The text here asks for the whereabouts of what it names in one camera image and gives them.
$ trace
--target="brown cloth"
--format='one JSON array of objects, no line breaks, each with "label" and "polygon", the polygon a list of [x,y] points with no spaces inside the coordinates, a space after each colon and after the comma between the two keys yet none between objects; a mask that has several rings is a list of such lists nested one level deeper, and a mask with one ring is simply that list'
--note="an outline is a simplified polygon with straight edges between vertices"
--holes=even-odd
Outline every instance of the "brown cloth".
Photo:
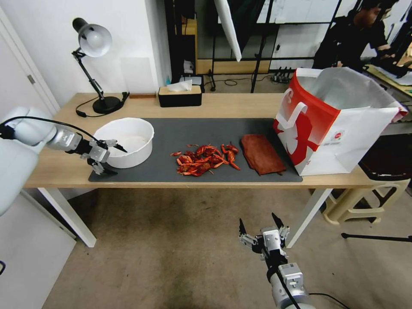
[{"label": "brown cloth", "polygon": [[286,170],[282,160],[264,135],[244,135],[241,143],[249,167],[256,170],[259,175],[280,173]]}]

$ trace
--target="lamp arm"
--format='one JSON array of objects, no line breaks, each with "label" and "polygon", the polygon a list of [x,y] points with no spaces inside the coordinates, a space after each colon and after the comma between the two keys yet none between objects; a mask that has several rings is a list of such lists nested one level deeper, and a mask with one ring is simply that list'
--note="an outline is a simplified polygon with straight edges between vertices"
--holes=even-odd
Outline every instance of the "lamp arm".
[{"label": "lamp arm", "polygon": [[86,70],[85,66],[82,63],[82,58],[86,54],[80,52],[80,48],[78,48],[77,50],[72,52],[72,55],[74,56],[74,58],[79,63],[79,66],[82,68],[83,72],[86,74],[86,76],[89,79],[89,82],[90,82],[91,86],[93,87],[94,91],[96,91],[97,94],[99,95],[99,100],[104,102],[103,89],[100,87],[100,85],[97,83],[97,81],[90,76],[89,72]]}]

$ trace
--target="crayfish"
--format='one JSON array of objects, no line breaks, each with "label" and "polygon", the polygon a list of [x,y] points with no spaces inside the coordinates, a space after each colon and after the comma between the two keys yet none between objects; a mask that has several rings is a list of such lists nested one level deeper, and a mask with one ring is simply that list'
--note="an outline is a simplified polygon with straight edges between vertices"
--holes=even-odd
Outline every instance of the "crayfish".
[{"label": "crayfish", "polygon": [[193,175],[199,177],[209,171],[213,174],[211,169],[218,168],[222,164],[232,165],[233,167],[239,169],[234,162],[234,155],[239,152],[239,150],[230,143],[227,145],[225,150],[222,144],[222,151],[227,154],[227,160],[224,158],[219,149],[215,146],[202,145],[197,148],[196,151],[186,151],[183,155],[180,151],[174,152],[171,155],[179,156],[176,159],[179,167],[177,168],[177,173],[182,175]]}]

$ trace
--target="gray floor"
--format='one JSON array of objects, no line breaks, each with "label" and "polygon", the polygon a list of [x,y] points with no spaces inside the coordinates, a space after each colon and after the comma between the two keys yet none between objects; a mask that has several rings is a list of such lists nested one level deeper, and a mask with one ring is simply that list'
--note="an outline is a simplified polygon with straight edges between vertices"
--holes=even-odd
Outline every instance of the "gray floor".
[{"label": "gray floor", "polygon": [[[250,82],[241,82],[216,90],[249,92]],[[260,83],[262,92],[279,87]],[[273,225],[272,211],[292,224],[309,196],[303,189],[99,189],[77,197],[70,202],[97,243],[76,244],[43,308],[274,308],[264,262],[238,242],[238,218],[254,235]],[[412,246],[340,237],[412,235],[411,222],[406,193],[379,224],[332,226],[318,213],[288,250],[289,261],[299,264],[310,292],[352,309],[411,308]],[[312,299],[317,309],[341,308]]]}]

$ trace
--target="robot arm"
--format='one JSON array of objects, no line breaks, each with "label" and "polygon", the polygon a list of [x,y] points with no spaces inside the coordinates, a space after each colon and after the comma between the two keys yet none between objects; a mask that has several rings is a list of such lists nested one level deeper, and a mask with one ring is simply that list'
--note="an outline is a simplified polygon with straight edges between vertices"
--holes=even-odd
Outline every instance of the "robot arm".
[{"label": "robot arm", "polygon": [[288,256],[282,250],[289,227],[272,213],[276,227],[261,229],[261,235],[255,237],[246,233],[240,219],[239,241],[253,252],[261,255],[266,262],[267,279],[272,285],[272,296],[277,309],[315,309],[310,302],[308,293],[303,286],[303,274],[296,263],[288,263]]},{"label": "robot arm", "polygon": [[0,124],[0,215],[13,203],[37,165],[40,151],[47,146],[86,159],[96,174],[116,174],[101,163],[110,155],[109,147],[126,152],[116,140],[90,141],[73,132],[63,123],[50,120],[37,109],[17,107]]}]

